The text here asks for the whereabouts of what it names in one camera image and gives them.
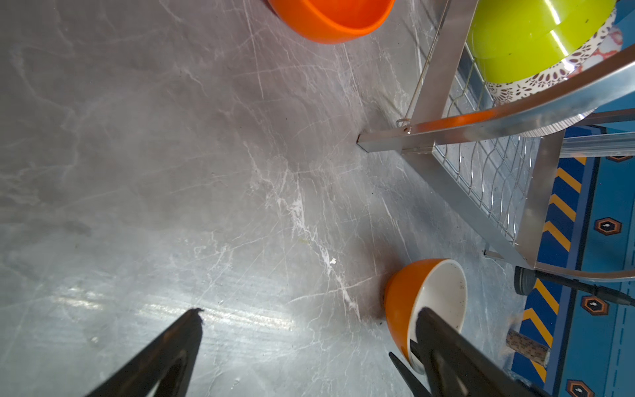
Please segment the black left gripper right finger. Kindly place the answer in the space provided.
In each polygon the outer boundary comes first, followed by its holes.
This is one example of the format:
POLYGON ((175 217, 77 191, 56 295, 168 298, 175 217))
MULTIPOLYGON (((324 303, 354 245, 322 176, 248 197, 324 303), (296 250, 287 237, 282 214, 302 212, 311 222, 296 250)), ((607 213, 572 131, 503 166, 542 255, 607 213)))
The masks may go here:
POLYGON ((415 356, 433 396, 532 396, 430 308, 416 322, 415 356))

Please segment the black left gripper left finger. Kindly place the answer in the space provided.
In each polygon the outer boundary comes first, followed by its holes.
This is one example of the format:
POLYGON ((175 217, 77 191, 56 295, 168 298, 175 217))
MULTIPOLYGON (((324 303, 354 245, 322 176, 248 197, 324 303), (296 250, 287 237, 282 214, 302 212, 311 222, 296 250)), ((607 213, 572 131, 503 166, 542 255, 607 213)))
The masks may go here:
POLYGON ((185 396, 203 337, 202 309, 190 309, 90 396, 185 396))

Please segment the white bowl orange outside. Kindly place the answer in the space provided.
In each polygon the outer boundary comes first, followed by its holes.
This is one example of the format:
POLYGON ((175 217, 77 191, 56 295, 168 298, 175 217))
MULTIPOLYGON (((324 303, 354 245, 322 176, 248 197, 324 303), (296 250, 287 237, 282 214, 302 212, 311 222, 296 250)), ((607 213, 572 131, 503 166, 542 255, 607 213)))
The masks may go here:
POLYGON ((385 287, 385 317, 396 347, 418 374, 423 363, 410 352, 417 342, 416 322, 423 308, 430 308, 461 332, 467 309, 466 276, 453 259, 416 261, 395 273, 385 287))

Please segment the lime green bowl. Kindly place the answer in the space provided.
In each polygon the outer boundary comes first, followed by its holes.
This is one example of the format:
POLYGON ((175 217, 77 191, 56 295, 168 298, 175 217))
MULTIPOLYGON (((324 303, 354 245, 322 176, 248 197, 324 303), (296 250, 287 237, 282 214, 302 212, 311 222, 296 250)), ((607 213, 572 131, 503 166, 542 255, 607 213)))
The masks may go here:
POLYGON ((480 1, 466 43, 485 81, 507 84, 548 69, 610 19, 615 1, 480 1))

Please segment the white maroon patterned bowl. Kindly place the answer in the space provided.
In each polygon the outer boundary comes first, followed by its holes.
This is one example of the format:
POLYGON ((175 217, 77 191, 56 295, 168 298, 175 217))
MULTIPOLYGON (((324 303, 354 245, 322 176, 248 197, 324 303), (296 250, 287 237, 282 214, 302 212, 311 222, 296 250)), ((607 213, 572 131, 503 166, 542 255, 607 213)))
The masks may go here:
POLYGON ((623 33, 614 25, 617 8, 605 24, 582 47, 563 61, 526 79, 512 83, 486 83, 494 104, 499 106, 527 98, 566 81, 616 55, 623 47, 623 33))

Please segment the orange plastic bowl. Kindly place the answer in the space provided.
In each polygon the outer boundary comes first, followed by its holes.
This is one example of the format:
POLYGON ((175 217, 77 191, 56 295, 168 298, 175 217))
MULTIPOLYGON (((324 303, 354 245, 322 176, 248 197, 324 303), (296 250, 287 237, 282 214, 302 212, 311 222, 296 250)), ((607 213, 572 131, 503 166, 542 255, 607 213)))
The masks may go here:
POLYGON ((269 0, 268 4, 299 36, 335 45, 376 31, 390 16, 395 0, 269 0))

